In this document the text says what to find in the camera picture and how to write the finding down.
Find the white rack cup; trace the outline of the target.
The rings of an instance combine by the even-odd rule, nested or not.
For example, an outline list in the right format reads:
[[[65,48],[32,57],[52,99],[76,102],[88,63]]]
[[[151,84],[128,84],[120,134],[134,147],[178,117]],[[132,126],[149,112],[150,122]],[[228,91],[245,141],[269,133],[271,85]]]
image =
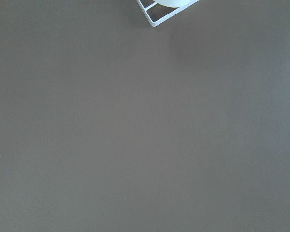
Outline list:
[[[170,8],[179,8],[188,5],[191,0],[153,0],[157,4]]]

